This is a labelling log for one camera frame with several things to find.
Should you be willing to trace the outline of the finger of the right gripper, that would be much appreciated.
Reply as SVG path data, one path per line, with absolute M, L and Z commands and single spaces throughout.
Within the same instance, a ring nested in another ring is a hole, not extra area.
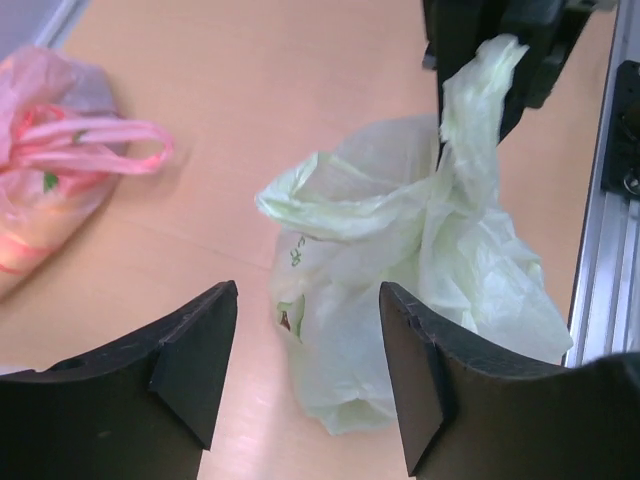
M 499 141 L 517 126 L 526 108 L 539 109 L 551 91 L 555 21 L 503 19 L 497 34 L 511 35 L 526 52 L 518 61 L 511 87 L 504 100 Z
M 423 67 L 436 72 L 438 120 L 443 120 L 443 85 L 496 35 L 500 2 L 490 0 L 423 1 L 427 48 Z

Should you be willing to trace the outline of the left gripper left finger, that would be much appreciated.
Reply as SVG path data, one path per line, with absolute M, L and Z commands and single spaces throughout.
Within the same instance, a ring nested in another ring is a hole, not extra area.
M 238 291 L 219 283 L 117 340 L 1 379 L 5 479 L 194 479 L 209 450 Z

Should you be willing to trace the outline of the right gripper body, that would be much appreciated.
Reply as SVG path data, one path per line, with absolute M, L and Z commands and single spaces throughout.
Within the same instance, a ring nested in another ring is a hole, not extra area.
M 531 19 L 540 22 L 555 21 L 552 44 L 555 67 L 551 72 L 552 77 L 550 78 L 552 91 L 593 11 L 594 3 L 591 1 L 581 3 L 579 1 L 561 0 L 496 1 L 500 2 L 500 22 L 503 19 Z

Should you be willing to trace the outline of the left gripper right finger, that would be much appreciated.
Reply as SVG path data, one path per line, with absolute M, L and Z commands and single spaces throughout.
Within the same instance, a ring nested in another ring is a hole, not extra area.
M 385 282 L 379 306 L 415 479 L 635 479 L 639 356 L 565 368 L 517 354 Z

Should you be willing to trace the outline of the green plastic bag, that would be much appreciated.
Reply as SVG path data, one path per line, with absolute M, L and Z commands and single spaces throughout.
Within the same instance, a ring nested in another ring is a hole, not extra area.
M 539 257 L 499 201 L 503 103 L 525 53 L 509 34 L 484 42 L 446 81 L 441 114 L 365 126 L 257 195 L 281 227 L 270 303 L 294 393 L 330 434 L 396 417 L 383 282 L 516 353 L 554 363 L 572 347 Z

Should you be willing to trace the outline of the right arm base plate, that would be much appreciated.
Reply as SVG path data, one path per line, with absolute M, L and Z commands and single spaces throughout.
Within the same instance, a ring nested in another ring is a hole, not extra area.
M 632 60 L 616 72 L 601 185 L 639 199 L 639 63 Z

